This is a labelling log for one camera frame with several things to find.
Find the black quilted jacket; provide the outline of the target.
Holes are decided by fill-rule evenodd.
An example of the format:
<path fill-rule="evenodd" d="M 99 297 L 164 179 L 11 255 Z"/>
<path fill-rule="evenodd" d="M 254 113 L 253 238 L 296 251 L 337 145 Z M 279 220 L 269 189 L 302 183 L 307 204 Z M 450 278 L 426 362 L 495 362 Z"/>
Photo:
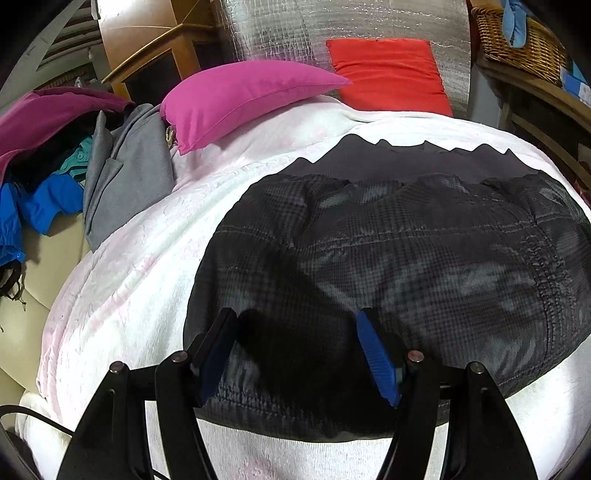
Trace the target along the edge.
<path fill-rule="evenodd" d="M 512 395 L 590 333 L 590 223 L 566 188 L 488 145 L 356 135 L 249 187 L 216 227 L 184 324 L 240 325 L 197 417 L 304 441 L 390 435 L 356 314 Z"/>

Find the white pink bed blanket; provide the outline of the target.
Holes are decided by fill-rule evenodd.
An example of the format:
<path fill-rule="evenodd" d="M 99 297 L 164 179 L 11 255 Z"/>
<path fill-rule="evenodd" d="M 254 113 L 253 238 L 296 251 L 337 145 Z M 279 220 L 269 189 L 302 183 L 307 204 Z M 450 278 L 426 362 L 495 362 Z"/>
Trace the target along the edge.
<path fill-rule="evenodd" d="M 566 186 L 551 160 L 514 135 L 422 112 L 360 112 L 329 97 L 246 123 L 202 150 L 172 150 L 177 184 L 159 203 L 88 253 L 56 297 L 42 333 L 37 388 L 22 404 L 66 427 L 78 423 L 108 365 L 159 363 L 182 344 L 197 266 L 215 227 L 247 187 L 298 157 L 315 162 L 346 134 L 393 146 L 425 141 L 445 150 L 510 150 Z M 574 353 L 508 399 L 540 479 L 582 446 L 590 427 L 590 336 Z M 221 479 L 371 479 L 390 441 L 304 443 L 199 421 Z"/>

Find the cream sofa cushion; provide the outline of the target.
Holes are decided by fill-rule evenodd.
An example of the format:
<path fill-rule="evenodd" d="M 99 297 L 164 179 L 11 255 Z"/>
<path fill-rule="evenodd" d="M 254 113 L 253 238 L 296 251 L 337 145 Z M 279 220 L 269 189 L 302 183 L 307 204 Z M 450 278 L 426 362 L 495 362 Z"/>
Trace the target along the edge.
<path fill-rule="evenodd" d="M 80 214 L 58 216 L 49 233 L 27 227 L 19 300 L 1 299 L 1 402 L 16 404 L 35 392 L 42 333 L 51 307 L 72 270 L 88 253 Z"/>

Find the blue garment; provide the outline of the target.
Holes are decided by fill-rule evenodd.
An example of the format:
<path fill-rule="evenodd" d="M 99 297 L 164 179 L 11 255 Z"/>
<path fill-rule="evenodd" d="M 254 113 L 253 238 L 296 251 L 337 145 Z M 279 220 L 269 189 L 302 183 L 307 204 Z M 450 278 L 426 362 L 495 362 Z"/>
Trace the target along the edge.
<path fill-rule="evenodd" d="M 70 175 L 51 174 L 28 193 L 23 187 L 6 183 L 1 187 L 1 265 L 23 263 L 22 225 L 47 234 L 58 214 L 77 214 L 83 209 L 83 188 Z"/>

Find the grey folded garment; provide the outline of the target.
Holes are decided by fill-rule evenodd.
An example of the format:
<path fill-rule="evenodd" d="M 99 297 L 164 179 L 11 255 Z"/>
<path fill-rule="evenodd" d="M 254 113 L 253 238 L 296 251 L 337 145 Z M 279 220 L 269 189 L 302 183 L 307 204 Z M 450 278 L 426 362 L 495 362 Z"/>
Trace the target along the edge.
<path fill-rule="evenodd" d="M 107 128 L 107 115 L 98 114 L 83 203 L 91 250 L 171 193 L 175 179 L 165 133 L 158 106 L 137 106 L 114 130 Z"/>

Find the teal garment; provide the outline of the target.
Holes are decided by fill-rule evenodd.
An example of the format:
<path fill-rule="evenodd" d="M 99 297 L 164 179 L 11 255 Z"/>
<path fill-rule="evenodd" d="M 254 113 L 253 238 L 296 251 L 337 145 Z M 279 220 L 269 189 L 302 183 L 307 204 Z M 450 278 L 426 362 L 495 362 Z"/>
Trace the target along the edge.
<path fill-rule="evenodd" d="M 69 175 L 76 182 L 84 182 L 89 161 L 92 155 L 93 140 L 87 137 L 80 142 L 74 152 L 53 172 L 54 175 Z"/>

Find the wooden shelf unit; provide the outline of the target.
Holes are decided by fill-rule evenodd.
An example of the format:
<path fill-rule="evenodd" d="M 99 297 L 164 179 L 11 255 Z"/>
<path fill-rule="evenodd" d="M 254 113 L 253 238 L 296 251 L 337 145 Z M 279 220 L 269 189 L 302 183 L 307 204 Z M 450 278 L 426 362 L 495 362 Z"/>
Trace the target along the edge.
<path fill-rule="evenodd" d="M 590 108 L 559 87 L 491 61 L 476 65 L 500 95 L 499 128 L 542 150 L 575 189 L 590 194 Z"/>

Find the magenta garment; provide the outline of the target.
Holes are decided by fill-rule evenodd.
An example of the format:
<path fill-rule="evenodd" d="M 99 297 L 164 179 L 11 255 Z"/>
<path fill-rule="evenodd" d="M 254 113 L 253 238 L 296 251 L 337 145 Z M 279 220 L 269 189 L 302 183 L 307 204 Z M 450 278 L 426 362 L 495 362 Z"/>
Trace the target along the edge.
<path fill-rule="evenodd" d="M 115 94 L 80 87 L 33 90 L 1 116 L 1 181 L 11 161 L 49 140 L 89 112 L 123 113 L 133 102 Z"/>

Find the magenta pillow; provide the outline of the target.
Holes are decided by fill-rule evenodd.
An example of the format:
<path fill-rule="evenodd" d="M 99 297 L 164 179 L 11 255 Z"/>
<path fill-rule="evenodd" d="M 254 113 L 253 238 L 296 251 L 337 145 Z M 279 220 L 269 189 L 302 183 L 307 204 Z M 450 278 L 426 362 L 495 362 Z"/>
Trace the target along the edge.
<path fill-rule="evenodd" d="M 303 63 L 240 61 L 182 80 L 160 104 L 160 114 L 186 154 L 274 110 L 350 84 L 346 77 Z"/>

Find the red cushion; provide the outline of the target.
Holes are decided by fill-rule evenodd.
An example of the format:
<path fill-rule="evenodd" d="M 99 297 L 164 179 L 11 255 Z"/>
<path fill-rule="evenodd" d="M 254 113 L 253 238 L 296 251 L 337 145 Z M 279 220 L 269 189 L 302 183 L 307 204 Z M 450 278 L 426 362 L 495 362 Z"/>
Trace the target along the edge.
<path fill-rule="evenodd" d="M 335 73 L 351 82 L 339 91 L 349 107 L 453 115 L 429 41 L 332 39 L 327 47 Z"/>

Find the wicker basket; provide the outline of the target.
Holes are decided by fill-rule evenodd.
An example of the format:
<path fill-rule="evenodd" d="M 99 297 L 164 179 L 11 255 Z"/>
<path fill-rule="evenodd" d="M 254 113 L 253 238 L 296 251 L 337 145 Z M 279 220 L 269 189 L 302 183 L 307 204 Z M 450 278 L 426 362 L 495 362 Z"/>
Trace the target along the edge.
<path fill-rule="evenodd" d="M 497 6 L 474 6 L 481 49 L 487 60 L 522 70 L 556 86 L 568 67 L 568 55 L 558 38 L 527 14 L 513 15 Z"/>

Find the wooden nightstand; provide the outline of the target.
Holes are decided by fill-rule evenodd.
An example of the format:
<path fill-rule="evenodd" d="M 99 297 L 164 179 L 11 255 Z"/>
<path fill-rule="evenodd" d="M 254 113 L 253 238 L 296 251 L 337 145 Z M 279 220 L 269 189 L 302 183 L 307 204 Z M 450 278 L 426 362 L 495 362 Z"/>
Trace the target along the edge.
<path fill-rule="evenodd" d="M 187 77 L 223 63 L 211 1 L 94 1 L 113 92 L 160 103 Z"/>

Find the light blue cloth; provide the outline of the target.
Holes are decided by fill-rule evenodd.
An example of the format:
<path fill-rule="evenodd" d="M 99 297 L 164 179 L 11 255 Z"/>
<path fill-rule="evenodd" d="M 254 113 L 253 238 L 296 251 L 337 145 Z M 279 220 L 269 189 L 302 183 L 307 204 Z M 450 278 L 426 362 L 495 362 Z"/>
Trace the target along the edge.
<path fill-rule="evenodd" d="M 523 48 L 527 41 L 527 19 L 531 11 L 521 0 L 501 0 L 502 33 L 509 46 Z"/>

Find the silver foil insulation mat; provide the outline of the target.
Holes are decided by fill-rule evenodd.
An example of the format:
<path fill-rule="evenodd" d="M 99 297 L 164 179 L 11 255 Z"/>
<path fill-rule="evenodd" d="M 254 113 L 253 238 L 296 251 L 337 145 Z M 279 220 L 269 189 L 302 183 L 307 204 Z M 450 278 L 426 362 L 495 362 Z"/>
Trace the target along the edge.
<path fill-rule="evenodd" d="M 231 60 L 287 60 L 331 70 L 325 46 L 331 39 L 425 39 L 453 113 L 467 114 L 471 42 L 464 1 L 225 0 L 211 7 Z"/>

